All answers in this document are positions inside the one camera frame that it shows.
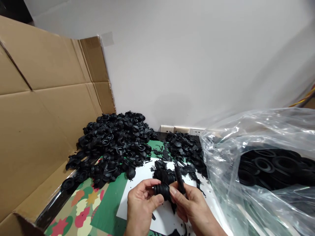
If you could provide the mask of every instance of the plastic bag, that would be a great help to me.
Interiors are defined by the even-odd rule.
[[[238,180],[243,153],[290,149],[314,160],[315,110],[248,111],[224,119],[200,136],[208,176],[234,235],[314,235],[315,187],[268,191]]]

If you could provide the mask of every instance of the white paper sheet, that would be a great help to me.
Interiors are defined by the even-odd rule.
[[[152,160],[153,160],[152,162],[144,164],[142,167],[137,167],[136,176],[134,177],[134,179],[132,181],[128,180],[118,211],[117,211],[117,215],[116,215],[117,217],[120,217],[125,220],[127,219],[128,193],[132,188],[134,188],[142,180],[152,178],[153,172],[151,172],[151,167],[154,167],[154,162],[157,159],[152,158]],[[174,163],[168,162],[167,168],[174,170]],[[227,227],[226,220],[222,214],[220,207],[217,204],[217,200],[216,200],[215,195],[213,194],[211,185],[208,184],[208,181],[204,179],[201,176],[201,174],[196,172],[196,175],[203,183],[203,185],[201,185],[200,188],[206,195],[206,198],[205,198],[206,202],[209,205],[214,217],[218,220],[218,222],[221,224],[221,226],[226,231],[226,233],[228,235],[232,235],[228,232],[230,230]],[[183,180],[186,184],[196,187],[196,182],[194,180],[191,180],[189,175],[187,175],[186,177],[183,176]],[[153,212],[153,214],[156,217],[156,220],[151,221],[151,226],[150,226],[151,230],[161,233],[163,235],[171,234],[174,231],[174,229],[177,229],[180,235],[183,235],[185,233],[185,223],[177,216],[177,214],[175,215],[173,214],[171,204],[168,201],[165,201],[162,206],[160,206],[157,210]],[[191,235],[194,235],[190,223],[188,223],[186,227],[187,227],[187,234],[191,233]]]

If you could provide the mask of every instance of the electrical outlet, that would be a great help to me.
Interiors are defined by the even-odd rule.
[[[204,131],[204,129],[198,129],[198,128],[190,128],[190,135],[196,135],[200,136],[201,132]]]
[[[180,133],[190,133],[190,128],[174,126],[174,132],[176,132],[176,131],[180,132]]]
[[[174,126],[161,126],[160,130],[162,133],[169,133],[169,132],[174,133]]]

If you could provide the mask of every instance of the person's left hand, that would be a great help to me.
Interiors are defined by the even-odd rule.
[[[160,184],[158,179],[141,181],[128,193],[127,227],[125,236],[147,236],[150,230],[153,211],[164,202],[161,194],[154,195],[153,186]]]

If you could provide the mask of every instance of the cardboard box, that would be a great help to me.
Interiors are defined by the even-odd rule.
[[[98,37],[74,40],[0,16],[0,235],[34,222],[70,175],[82,128],[115,113]]]

